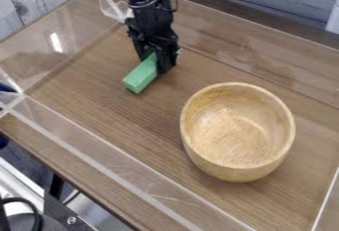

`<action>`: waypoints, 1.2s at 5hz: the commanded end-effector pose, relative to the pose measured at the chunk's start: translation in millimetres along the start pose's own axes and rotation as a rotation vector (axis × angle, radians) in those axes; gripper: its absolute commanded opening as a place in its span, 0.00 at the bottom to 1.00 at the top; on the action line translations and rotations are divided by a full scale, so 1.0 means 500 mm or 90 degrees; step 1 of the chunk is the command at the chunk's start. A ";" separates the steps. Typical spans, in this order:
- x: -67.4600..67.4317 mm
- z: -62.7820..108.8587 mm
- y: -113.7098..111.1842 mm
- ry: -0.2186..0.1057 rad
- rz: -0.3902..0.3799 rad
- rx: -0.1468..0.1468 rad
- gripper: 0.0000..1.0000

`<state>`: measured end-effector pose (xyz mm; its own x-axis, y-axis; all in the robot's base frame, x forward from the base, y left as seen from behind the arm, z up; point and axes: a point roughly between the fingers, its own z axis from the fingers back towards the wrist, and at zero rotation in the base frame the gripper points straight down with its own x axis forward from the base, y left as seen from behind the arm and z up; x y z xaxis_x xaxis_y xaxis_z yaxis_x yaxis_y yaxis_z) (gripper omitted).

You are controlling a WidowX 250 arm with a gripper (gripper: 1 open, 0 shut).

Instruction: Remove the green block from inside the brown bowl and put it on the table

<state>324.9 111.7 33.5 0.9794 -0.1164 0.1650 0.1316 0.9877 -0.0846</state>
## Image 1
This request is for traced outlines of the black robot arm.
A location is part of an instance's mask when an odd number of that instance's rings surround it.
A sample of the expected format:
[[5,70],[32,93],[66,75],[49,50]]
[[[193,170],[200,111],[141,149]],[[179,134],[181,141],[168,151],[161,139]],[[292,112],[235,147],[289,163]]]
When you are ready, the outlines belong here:
[[156,70],[165,73],[175,65],[179,55],[179,36],[172,29],[171,0],[127,0],[132,15],[124,20],[127,35],[140,59],[156,57]]

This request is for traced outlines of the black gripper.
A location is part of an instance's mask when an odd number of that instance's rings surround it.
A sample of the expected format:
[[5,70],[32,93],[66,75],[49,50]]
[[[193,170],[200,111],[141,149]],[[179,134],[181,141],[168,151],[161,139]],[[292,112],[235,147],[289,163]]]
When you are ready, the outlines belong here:
[[173,13],[171,0],[128,2],[133,17],[125,20],[128,37],[140,60],[156,52],[157,73],[165,73],[175,65],[179,37],[172,29]]

